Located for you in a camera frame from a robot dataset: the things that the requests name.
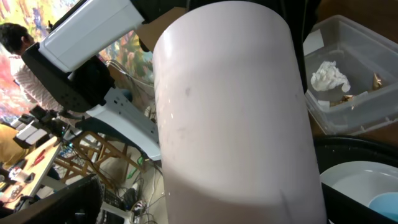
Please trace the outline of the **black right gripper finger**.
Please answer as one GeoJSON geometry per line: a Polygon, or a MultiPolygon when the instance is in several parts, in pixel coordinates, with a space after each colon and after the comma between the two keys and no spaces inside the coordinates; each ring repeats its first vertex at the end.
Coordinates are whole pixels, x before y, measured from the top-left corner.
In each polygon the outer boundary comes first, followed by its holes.
{"type": "Polygon", "coordinates": [[[339,191],[322,184],[326,215],[334,224],[396,224],[339,191]]]}

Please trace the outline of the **pink cup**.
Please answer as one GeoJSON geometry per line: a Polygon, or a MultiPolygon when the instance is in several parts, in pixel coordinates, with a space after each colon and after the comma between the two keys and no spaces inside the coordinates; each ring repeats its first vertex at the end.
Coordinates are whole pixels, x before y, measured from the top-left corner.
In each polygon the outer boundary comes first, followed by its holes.
{"type": "Polygon", "coordinates": [[[326,223],[287,23],[223,1],[173,22],[154,54],[169,223],[326,223]]]}

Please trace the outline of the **gold snack wrapper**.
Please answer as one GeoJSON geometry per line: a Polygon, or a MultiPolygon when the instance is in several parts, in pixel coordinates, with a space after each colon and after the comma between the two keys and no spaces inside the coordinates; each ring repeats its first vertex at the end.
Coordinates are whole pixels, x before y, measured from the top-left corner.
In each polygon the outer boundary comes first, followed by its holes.
{"type": "Polygon", "coordinates": [[[373,85],[372,88],[368,91],[364,91],[358,95],[344,95],[339,101],[333,101],[329,103],[329,107],[337,106],[343,103],[346,103],[347,101],[352,101],[356,97],[364,96],[367,95],[373,91],[379,90],[384,86],[384,81],[383,79],[379,76],[378,73],[374,73],[373,76],[373,85]]]}

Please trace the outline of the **white tissue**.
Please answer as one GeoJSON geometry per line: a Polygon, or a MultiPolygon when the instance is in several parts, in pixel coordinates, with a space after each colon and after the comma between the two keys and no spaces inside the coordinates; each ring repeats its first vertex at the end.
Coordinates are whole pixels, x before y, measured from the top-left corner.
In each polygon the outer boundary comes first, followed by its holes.
{"type": "Polygon", "coordinates": [[[347,93],[351,85],[346,75],[336,67],[336,62],[324,61],[315,73],[312,73],[310,83],[315,91],[328,91],[340,86],[347,93]]]}

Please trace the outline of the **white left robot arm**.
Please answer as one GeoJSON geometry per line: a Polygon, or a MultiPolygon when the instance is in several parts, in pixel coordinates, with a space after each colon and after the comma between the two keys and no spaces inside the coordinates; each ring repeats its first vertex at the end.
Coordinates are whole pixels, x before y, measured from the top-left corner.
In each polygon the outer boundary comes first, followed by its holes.
{"type": "Polygon", "coordinates": [[[66,111],[87,113],[158,161],[157,126],[115,87],[107,66],[97,56],[142,22],[131,0],[79,1],[22,59],[66,111]]]}

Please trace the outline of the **clear plastic waste bin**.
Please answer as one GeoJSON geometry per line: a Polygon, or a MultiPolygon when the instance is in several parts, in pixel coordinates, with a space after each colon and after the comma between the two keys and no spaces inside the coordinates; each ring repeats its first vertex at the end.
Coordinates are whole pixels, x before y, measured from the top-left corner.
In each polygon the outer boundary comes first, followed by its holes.
{"type": "Polygon", "coordinates": [[[357,135],[397,122],[397,43],[352,21],[335,15],[316,24],[304,43],[307,78],[324,61],[336,62],[351,89],[315,91],[309,83],[305,94],[310,114],[325,134],[357,135]],[[378,73],[384,86],[352,101],[329,107],[344,95],[358,95],[373,85],[378,73]]]}

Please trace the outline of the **grey round plate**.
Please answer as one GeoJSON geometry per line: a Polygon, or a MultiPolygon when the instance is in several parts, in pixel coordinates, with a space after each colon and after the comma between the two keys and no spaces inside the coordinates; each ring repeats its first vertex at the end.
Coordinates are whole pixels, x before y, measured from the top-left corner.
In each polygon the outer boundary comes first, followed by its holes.
{"type": "Polygon", "coordinates": [[[338,164],[321,173],[320,180],[365,206],[378,195],[397,192],[397,168],[378,162],[338,164]]]}

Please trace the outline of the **blue cup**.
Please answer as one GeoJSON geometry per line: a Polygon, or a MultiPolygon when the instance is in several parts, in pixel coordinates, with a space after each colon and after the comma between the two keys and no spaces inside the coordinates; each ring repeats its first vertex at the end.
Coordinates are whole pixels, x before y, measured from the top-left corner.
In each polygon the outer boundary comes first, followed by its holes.
{"type": "Polygon", "coordinates": [[[381,215],[397,222],[398,212],[397,192],[380,194],[373,198],[368,207],[381,215]]]}

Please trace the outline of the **round black serving tray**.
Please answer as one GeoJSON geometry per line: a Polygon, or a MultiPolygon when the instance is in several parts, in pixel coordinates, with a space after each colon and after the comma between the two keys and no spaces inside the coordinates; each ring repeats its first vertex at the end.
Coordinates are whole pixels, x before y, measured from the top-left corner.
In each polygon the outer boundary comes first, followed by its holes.
{"type": "Polygon", "coordinates": [[[349,135],[314,137],[319,172],[353,161],[370,161],[397,167],[397,146],[349,135]]]}

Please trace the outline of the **wooden workbench with tools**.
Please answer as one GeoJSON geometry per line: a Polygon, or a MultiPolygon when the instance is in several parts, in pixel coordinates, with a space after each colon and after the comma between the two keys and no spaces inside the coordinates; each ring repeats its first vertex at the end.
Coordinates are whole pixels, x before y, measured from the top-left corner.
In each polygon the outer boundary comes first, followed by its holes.
{"type": "Polygon", "coordinates": [[[54,110],[35,106],[12,123],[1,123],[1,206],[16,209],[21,200],[36,197],[53,162],[68,124],[54,110]]]}

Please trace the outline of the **person in background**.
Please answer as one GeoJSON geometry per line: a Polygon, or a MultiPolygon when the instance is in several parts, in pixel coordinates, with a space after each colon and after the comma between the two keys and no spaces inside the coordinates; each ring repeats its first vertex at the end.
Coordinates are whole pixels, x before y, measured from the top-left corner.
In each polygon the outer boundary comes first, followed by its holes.
{"type": "Polygon", "coordinates": [[[11,54],[11,75],[26,100],[45,110],[60,112],[63,106],[53,98],[22,60],[22,54],[34,43],[34,38],[25,27],[9,22],[1,24],[1,44],[11,54]]]}

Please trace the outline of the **wooden easel frame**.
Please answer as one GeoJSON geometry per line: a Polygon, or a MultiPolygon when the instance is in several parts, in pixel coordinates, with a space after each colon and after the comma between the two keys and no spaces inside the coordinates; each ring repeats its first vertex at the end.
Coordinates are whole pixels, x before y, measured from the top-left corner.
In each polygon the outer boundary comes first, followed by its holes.
{"type": "Polygon", "coordinates": [[[117,188],[116,181],[101,168],[101,164],[110,158],[121,159],[139,172],[144,170],[142,163],[135,162],[127,156],[128,145],[125,144],[123,149],[119,150],[108,138],[92,131],[82,131],[78,134],[70,131],[60,146],[61,150],[54,163],[65,169],[62,182],[79,175],[86,177],[96,174],[107,188],[114,190],[117,188]]]}

